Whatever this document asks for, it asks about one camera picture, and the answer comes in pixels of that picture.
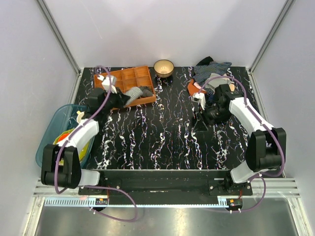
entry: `gold bowl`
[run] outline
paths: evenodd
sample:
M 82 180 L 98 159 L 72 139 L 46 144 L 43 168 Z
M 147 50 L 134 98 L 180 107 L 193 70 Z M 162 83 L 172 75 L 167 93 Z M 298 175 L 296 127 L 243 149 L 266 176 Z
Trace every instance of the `gold bowl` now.
M 154 63 L 154 71 L 161 78 L 167 78 L 173 74 L 174 64 L 169 60 L 158 60 Z

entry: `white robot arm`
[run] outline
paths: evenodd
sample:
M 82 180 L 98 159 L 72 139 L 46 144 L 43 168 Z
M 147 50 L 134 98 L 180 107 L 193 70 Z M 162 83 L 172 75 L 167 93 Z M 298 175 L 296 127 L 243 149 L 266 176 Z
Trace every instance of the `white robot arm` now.
M 229 186 L 246 183 L 257 173 L 273 170 L 281 166 L 279 150 L 262 124 L 276 136 L 285 153 L 286 133 L 282 128 L 275 128 L 268 123 L 250 104 L 245 104 L 242 92 L 231 92 L 228 85 L 220 85 L 215 91 L 215 102 L 206 103 L 203 93 L 195 93 L 193 101 L 198 103 L 197 117 L 202 124 L 211 125 L 227 121 L 233 114 L 244 126 L 250 136 L 245 160 L 229 172 Z
M 121 91 L 118 92 L 114 86 L 109 87 L 109 77 L 106 79 L 101 76 L 102 85 L 107 91 L 111 89 L 111 94 L 103 109 L 96 117 L 86 121 L 99 109 L 105 99 L 105 91 L 101 88 L 95 88 L 88 97 L 88 112 L 78 114 L 78 126 L 67 136 L 67 138 L 58 142 L 56 145 L 48 144 L 44 148 L 43 163 L 41 170 L 41 182 L 46 185 L 54 185 L 54 173 L 56 156 L 60 148 L 67 141 L 62 158 L 63 166 L 58 168 L 58 186 L 67 188 L 76 188 L 77 186 L 97 185 L 100 178 L 98 171 L 81 169 L 78 154 L 84 148 L 86 143 L 99 132 L 99 122 L 104 120 L 104 116 L 112 108 L 122 108 Z M 116 78 L 111 76 L 112 84 L 115 84 Z

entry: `black marble surface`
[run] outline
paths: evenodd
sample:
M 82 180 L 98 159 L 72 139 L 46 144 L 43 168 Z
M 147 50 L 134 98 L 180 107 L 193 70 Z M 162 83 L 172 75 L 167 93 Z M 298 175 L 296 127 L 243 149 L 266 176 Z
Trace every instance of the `black marble surface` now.
M 175 67 L 173 78 L 162 79 L 150 68 L 157 101 L 111 111 L 95 137 L 87 168 L 231 169 L 238 166 L 244 160 L 249 137 L 235 117 L 209 131 L 193 130 L 193 106 L 187 92 L 192 70 L 192 67 Z M 230 73 L 242 82 L 257 109 L 245 68 L 231 67 Z M 75 103 L 83 105 L 93 87 L 94 69 L 85 68 Z

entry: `blue container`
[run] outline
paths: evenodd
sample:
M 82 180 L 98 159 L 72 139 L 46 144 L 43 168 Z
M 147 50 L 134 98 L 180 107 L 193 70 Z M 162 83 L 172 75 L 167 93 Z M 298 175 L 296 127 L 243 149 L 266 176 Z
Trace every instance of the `blue container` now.
M 55 139 L 63 132 L 75 128 L 78 125 L 76 121 L 77 111 L 84 112 L 86 110 L 87 110 L 86 106 L 68 104 L 60 107 L 55 112 L 36 152 L 36 163 L 39 165 L 39 167 L 41 167 L 42 165 L 44 147 L 47 144 L 53 144 Z M 88 160 L 93 142 L 94 137 L 90 139 L 87 153 L 80 162 L 81 167 L 83 167 Z

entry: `cable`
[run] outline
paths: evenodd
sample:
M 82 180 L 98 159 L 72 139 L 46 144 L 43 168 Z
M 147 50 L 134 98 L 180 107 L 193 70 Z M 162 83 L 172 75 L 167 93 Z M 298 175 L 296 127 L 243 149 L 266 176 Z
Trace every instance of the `cable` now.
M 134 205 L 134 208 L 135 208 L 135 214 L 134 214 L 134 217 L 130 220 L 125 220 L 125 219 L 120 219 L 120 218 L 116 218 L 114 216 L 111 216 L 111 215 L 107 215 L 107 214 L 104 214 L 102 212 L 98 212 L 96 210 L 94 210 L 94 213 L 97 213 L 99 215 L 102 215 L 102 216 L 106 216 L 110 219 L 113 219 L 113 220 L 118 220 L 118 221 L 122 221 L 122 222 L 135 222 L 138 218 L 138 208 L 137 208 L 137 205 L 134 201 L 134 199 L 128 194 L 126 193 L 125 191 L 121 190 L 121 189 L 117 189 L 117 188 L 111 188 L 111 187 L 101 187 L 101 186 L 90 186 L 90 185 L 86 185 L 85 186 L 86 188 L 96 188 L 96 189 L 107 189 L 107 190 L 114 190 L 114 191 L 118 191 L 118 192 L 121 192 L 123 194 L 125 194 L 132 202 L 132 204 Z
M 109 76 L 109 90 L 107 92 L 107 95 L 103 101 L 103 103 L 101 104 L 101 106 L 98 108 L 98 110 L 90 117 L 88 118 L 84 123 L 83 125 L 80 125 L 78 126 L 70 135 L 69 137 L 67 138 L 67 140 L 65 140 L 64 144 L 61 146 L 59 152 L 58 152 L 58 155 L 57 155 L 57 159 L 56 159 L 56 165 L 55 165 L 55 174 L 54 174 L 54 186 L 55 186 L 55 191 L 57 194 L 61 194 L 63 193 L 67 188 L 64 188 L 62 189 L 61 191 L 59 191 L 58 189 L 58 168 L 59 168 L 59 162 L 60 162 L 60 158 L 61 158 L 61 154 L 65 148 L 65 146 L 67 145 L 67 143 L 71 140 L 71 138 L 82 128 L 84 127 L 87 123 L 90 122 L 90 120 L 92 120 L 95 116 L 97 116 L 97 114 L 103 109 L 103 107 L 105 106 L 108 98 L 109 98 L 109 95 L 110 95 L 110 92 L 111 92 L 111 87 L 112 87 L 112 80 L 110 79 L 110 73 L 108 71 L 108 69 L 106 67 L 103 67 L 101 65 L 98 65 L 97 67 L 101 67 L 103 68 L 107 75 Z M 107 214 L 104 214 L 104 213 L 101 213 L 101 212 L 98 212 L 96 210 L 94 210 L 94 213 L 98 213 L 100 215 L 103 215 L 103 216 L 106 216 L 110 219 L 113 219 L 113 220 L 118 220 L 118 221 L 122 221 L 122 222 L 134 222 L 137 220 L 137 217 L 138 217 L 138 208 L 137 208 L 137 205 L 135 203 L 135 201 L 133 200 L 133 198 L 131 196 L 129 196 L 128 193 L 126 193 L 125 191 L 121 190 L 121 189 L 116 189 L 116 188 L 111 188 L 111 187 L 101 187 L 101 186 L 86 186 L 88 188 L 95 188 L 95 189 L 107 189 L 107 190 L 114 190 L 114 191 L 118 191 L 118 192 L 121 192 L 123 194 L 125 194 L 132 202 L 132 204 L 134 205 L 134 208 L 135 208 L 135 216 L 134 218 L 130 219 L 130 220 L 125 220 L 125 219 L 120 219 L 120 218 L 116 218 L 116 217 L 113 217 L 113 216 L 110 216 L 110 215 L 107 215 Z
M 102 67 L 103 69 L 105 69 L 107 75 L 109 76 L 110 78 L 110 73 L 109 71 L 107 70 L 106 67 L 103 67 L 103 66 L 100 66 Z M 109 79 L 109 87 L 111 88 L 112 87 L 112 80 Z M 62 147 L 60 148 L 59 152 L 58 152 L 58 155 L 57 155 L 57 159 L 56 159 L 56 165 L 55 165 L 55 174 L 54 174 L 54 185 L 55 185 L 55 191 L 57 194 L 61 194 L 63 193 L 67 188 L 64 188 L 63 190 L 59 191 L 58 189 L 58 169 L 59 169 L 59 161 L 60 161 L 60 158 L 61 158 L 61 154 L 65 148 L 65 146 L 67 145 L 67 143 L 69 142 L 69 140 L 71 140 L 71 138 L 73 137 L 73 135 L 75 135 L 84 125 L 86 125 L 88 122 L 90 122 L 91 119 L 93 119 L 102 109 L 103 107 L 105 106 L 108 98 L 109 98 L 109 95 L 110 95 L 110 92 L 111 92 L 111 89 L 108 90 L 107 92 L 107 95 L 103 101 L 103 103 L 101 104 L 101 106 L 98 108 L 98 110 L 90 117 L 88 118 L 84 123 L 83 125 L 80 125 L 78 126 L 76 129 L 74 129 L 74 131 L 69 135 L 69 137 L 66 139 L 66 141 L 63 143 Z
M 248 209 L 245 209 L 245 210 L 240 210 L 240 211 L 222 211 L 222 210 L 215 210 L 215 209 L 209 209 L 209 208 L 204 208 L 205 210 L 207 210 L 207 211 L 211 211 L 211 212 L 217 212 L 217 213 L 241 213 L 241 212 L 249 212 L 249 211 L 251 211 L 251 210 L 254 210 L 255 208 L 257 208 L 260 204 L 261 204 L 261 202 L 262 202 L 262 200 L 265 198 L 265 195 L 266 195 L 266 181 L 264 180 L 264 178 L 263 177 L 258 177 L 258 178 L 260 178 L 261 180 L 262 180 L 262 182 L 263 182 L 263 184 L 264 184 L 264 191 L 263 191 L 263 193 L 262 193 L 262 196 L 261 196 L 261 198 L 259 199 L 259 201 L 254 205 L 254 206 L 252 206 L 252 207 L 250 207 L 250 208 L 248 208 Z
M 214 79 L 217 79 L 217 78 L 228 78 L 228 79 L 231 79 L 233 81 L 235 81 L 237 84 L 239 84 L 242 88 L 242 91 L 244 93 L 244 104 L 246 105 L 246 107 L 248 108 L 248 110 L 250 111 L 250 113 L 252 113 L 252 115 L 256 118 L 256 120 L 258 122 L 260 122 L 261 126 L 263 126 L 267 132 L 270 134 L 270 136 L 272 137 L 272 139 L 274 140 L 275 144 L 277 145 L 277 148 L 280 152 L 280 156 L 281 156 L 281 167 L 280 167 L 280 170 L 278 173 L 276 174 L 270 174 L 270 173 L 263 173 L 264 175 L 266 176 L 269 176 L 269 177 L 278 177 L 282 174 L 282 172 L 284 171 L 284 163 L 285 163 L 285 159 L 284 159 L 284 152 L 282 150 L 282 147 L 279 143 L 279 141 L 277 140 L 276 136 L 273 134 L 273 132 L 269 129 L 269 127 L 266 125 L 266 124 L 263 124 L 262 120 L 259 118 L 259 116 L 256 114 L 256 112 L 250 107 L 248 106 L 248 103 L 247 103 L 247 93 L 246 93 L 246 90 L 244 88 L 244 86 L 242 85 L 242 83 L 240 81 L 238 81 L 237 79 L 233 78 L 233 77 L 230 77 L 230 76 L 225 76 L 225 75 L 222 75 L 222 76 L 215 76 L 215 77 L 212 77 L 212 78 L 209 78 L 205 84 L 200 88 L 199 92 L 200 93 L 204 87 L 212 80 Z M 259 177 L 262 179 L 263 183 L 264 183 L 264 192 L 261 196 L 261 199 L 258 201 L 258 203 L 256 205 L 254 205 L 253 207 L 249 208 L 249 209 L 246 209 L 246 210 L 243 210 L 242 212 L 248 212 L 250 210 L 253 210 L 255 209 L 256 207 L 258 207 L 260 205 L 260 203 L 262 202 L 262 200 L 264 199 L 265 197 L 265 194 L 266 194 L 266 181 L 264 180 L 264 178 L 262 176 L 260 176 L 259 174 L 256 174 L 254 176 L 252 176 L 250 179 L 249 179 L 249 182 L 251 182 L 254 178 L 256 177 Z
M 272 131 L 266 126 L 266 124 L 263 124 L 262 123 L 262 120 L 259 118 L 259 116 L 256 114 L 256 112 L 254 112 L 254 110 L 248 106 L 247 104 L 247 94 L 246 94 L 246 90 L 244 88 L 244 86 L 242 85 L 241 82 L 239 82 L 237 79 L 233 78 L 233 77 L 230 77 L 230 76 L 225 76 L 225 75 L 220 75 L 220 76 L 215 76 L 215 77 L 212 77 L 212 78 L 209 78 L 205 84 L 200 88 L 199 92 L 200 93 L 204 87 L 206 86 L 206 84 L 208 84 L 210 81 L 214 80 L 214 79 L 217 79 L 217 78 L 228 78 L 228 79 L 231 79 L 233 81 L 235 81 L 237 84 L 239 84 L 242 88 L 242 91 L 244 93 L 244 104 L 246 105 L 246 107 L 248 108 L 248 110 L 250 111 L 250 113 L 252 113 L 252 115 L 257 119 L 257 121 L 260 122 L 260 124 L 267 130 L 267 132 L 270 134 L 270 136 L 272 137 L 272 139 L 274 140 L 275 144 L 277 145 L 277 148 L 280 152 L 280 156 L 281 156 L 281 167 L 280 167 L 280 170 L 278 173 L 276 174 L 270 174 L 270 173 L 263 173 L 264 175 L 266 176 L 269 176 L 269 177 L 278 177 L 282 174 L 282 172 L 284 171 L 284 163 L 285 163 L 285 159 L 284 159 L 284 152 L 281 148 L 281 145 L 279 143 L 279 141 L 277 140 L 276 136 L 272 133 Z
M 243 195 L 243 191 L 240 190 L 240 196 L 238 197 L 238 199 L 241 199 L 241 198 L 242 198 L 242 195 Z

